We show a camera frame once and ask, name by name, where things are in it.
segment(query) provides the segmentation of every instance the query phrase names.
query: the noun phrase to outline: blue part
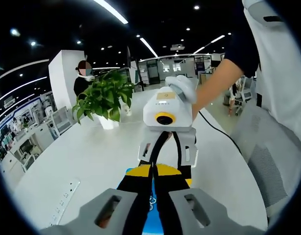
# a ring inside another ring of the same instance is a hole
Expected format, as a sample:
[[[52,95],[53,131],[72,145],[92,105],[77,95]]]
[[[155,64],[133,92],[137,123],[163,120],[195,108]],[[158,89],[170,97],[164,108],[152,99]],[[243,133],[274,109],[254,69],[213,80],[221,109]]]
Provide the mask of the blue part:
[[[153,198],[157,200],[157,196],[155,193],[155,182],[152,181],[152,193]],[[153,209],[148,213],[147,220],[143,229],[143,233],[148,234],[163,234],[162,224],[159,218],[159,212],[157,210],[157,203],[153,204]]]

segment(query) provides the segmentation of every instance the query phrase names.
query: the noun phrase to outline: black cable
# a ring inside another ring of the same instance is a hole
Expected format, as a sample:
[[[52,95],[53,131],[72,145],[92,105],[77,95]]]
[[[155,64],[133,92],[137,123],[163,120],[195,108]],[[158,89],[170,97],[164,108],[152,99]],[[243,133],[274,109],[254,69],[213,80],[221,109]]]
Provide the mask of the black cable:
[[[238,145],[235,143],[235,141],[234,141],[228,134],[226,134],[226,133],[224,133],[223,131],[219,130],[218,128],[215,128],[214,126],[212,126],[212,125],[210,124],[210,122],[208,122],[208,120],[205,118],[205,116],[204,116],[200,111],[199,111],[199,114],[204,118],[204,120],[205,120],[205,121],[206,121],[213,129],[215,129],[215,130],[221,132],[222,134],[226,135],[227,137],[229,137],[229,139],[235,144],[235,146],[236,146],[236,148],[238,149],[238,151],[240,152],[240,154],[242,154],[242,152],[240,151]]]

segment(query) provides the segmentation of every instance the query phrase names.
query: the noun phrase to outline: white pillar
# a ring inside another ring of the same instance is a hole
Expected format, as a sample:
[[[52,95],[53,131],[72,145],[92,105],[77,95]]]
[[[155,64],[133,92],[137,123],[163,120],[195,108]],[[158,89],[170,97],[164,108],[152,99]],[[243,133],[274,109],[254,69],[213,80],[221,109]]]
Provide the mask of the white pillar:
[[[48,66],[51,89],[57,109],[64,106],[71,109],[76,103],[73,87],[78,74],[75,68],[81,60],[85,60],[83,51],[62,50]]]

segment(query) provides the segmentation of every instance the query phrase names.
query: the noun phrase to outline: face mask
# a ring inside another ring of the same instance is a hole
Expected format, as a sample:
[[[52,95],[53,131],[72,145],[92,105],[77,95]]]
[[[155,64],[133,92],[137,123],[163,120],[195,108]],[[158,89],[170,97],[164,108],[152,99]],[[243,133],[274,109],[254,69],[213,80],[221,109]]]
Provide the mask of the face mask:
[[[92,69],[85,69],[85,76],[89,76],[92,72]]]

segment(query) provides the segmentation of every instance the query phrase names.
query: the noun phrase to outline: human arm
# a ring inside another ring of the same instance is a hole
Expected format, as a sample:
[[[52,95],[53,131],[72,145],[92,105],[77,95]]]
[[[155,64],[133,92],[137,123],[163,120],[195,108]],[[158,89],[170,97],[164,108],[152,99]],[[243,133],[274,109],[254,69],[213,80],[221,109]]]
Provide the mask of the human arm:
[[[197,88],[197,102],[192,107],[193,119],[197,117],[202,108],[231,87],[243,73],[239,66],[231,60],[224,59],[209,80]]]
[[[202,108],[232,86],[243,74],[251,77],[258,68],[259,54],[241,0],[238,1],[233,15],[235,29],[225,59],[209,80],[197,88],[197,102],[192,107],[193,119]]]

